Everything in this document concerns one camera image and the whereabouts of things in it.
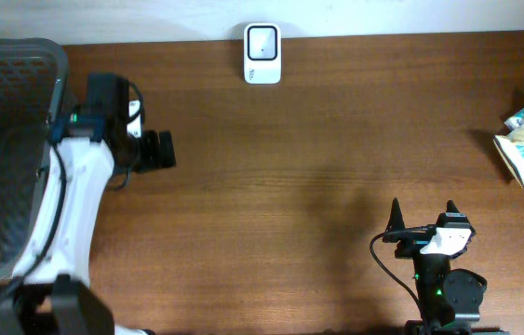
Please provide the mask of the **teal tissue pack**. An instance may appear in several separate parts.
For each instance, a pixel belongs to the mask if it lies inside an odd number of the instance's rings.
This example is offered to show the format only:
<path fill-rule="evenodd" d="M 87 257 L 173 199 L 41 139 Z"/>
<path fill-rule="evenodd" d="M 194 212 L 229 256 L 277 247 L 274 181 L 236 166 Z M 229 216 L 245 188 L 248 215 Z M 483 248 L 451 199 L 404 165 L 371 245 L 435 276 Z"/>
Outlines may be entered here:
<path fill-rule="evenodd" d="M 504 121 L 504 124 L 511 130 L 515 130 L 524 124 L 524 107 Z"/>

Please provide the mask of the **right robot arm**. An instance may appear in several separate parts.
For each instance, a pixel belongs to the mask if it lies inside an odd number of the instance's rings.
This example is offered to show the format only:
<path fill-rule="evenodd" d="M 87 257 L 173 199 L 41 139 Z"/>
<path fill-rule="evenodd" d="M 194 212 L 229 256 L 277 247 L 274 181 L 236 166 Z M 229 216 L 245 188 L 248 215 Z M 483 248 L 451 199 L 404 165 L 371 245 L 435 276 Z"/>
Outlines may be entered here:
<path fill-rule="evenodd" d="M 479 307 L 488 288 L 485 277 L 472 271 L 453 269 L 450 262 L 467 251 L 476 235 L 468 218 L 450 200 L 434 224 L 405 225 L 397 199 L 392 201 L 390 217 L 383 233 L 373 237 L 369 251 L 375 261 L 374 243 L 396 245 L 394 256 L 413 262 L 415 289 L 397 278 L 382 262 L 378 265 L 405 289 L 420 313 L 419 320 L 406 322 L 405 334 L 503 334 L 500 328 L 477 328 Z"/>

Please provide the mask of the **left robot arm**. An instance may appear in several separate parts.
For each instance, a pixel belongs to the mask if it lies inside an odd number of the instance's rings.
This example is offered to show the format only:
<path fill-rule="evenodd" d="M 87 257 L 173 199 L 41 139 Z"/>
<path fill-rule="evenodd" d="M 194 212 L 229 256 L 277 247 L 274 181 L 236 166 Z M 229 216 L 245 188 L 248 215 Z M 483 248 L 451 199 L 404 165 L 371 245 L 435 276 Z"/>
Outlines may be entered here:
<path fill-rule="evenodd" d="M 143 130 L 142 94 L 93 73 L 87 98 L 0 124 L 0 334 L 123 334 L 91 290 L 89 253 L 111 179 L 172 168 L 171 135 Z"/>

